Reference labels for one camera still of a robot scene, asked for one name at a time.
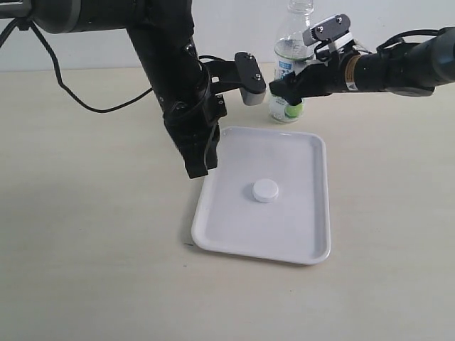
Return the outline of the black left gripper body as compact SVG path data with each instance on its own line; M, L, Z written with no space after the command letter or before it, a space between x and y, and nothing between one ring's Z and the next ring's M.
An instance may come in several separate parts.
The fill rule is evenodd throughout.
M166 131L178 149L207 146L218 120L227 114L220 108L207 67L159 68L156 98Z

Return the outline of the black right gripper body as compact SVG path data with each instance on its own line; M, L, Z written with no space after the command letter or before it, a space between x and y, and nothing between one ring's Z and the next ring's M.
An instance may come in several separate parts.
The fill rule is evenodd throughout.
M325 97L350 92L346 82L346 67L359 52L348 48L316 53L316 59L296 76L296 93L301 98Z

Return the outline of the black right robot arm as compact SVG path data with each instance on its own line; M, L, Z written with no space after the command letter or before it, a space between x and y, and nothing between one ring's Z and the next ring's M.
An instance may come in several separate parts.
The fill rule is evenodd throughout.
M296 106L304 99L337 93L389 92L428 97L454 82L454 28L412 30L391 37L375 53L349 42L325 50L301 72L269 84L270 92Z

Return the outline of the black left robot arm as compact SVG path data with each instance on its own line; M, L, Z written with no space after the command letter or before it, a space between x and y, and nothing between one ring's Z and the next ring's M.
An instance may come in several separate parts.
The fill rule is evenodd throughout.
M189 178L201 178L218 165L219 119L226 114L213 93L211 74L193 41L192 1L2 1L1 32L32 30L47 50L59 86L80 106L97 114L120 110L138 97L108 109L84 103L64 82L45 33L125 31L163 112L167 133Z

